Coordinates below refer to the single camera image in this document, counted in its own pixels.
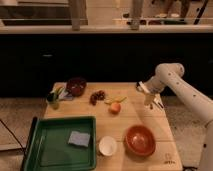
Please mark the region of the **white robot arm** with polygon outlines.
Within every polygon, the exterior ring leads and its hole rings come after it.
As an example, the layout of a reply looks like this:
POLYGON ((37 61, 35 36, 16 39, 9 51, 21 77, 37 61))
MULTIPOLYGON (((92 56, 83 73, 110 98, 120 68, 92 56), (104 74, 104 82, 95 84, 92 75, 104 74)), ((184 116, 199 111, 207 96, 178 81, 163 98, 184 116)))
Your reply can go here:
POLYGON ((182 79, 185 69, 181 63, 162 63, 155 74, 144 83, 145 92, 161 93, 169 87, 176 96, 199 118, 206 127, 198 171, 213 171, 213 100, 182 79))

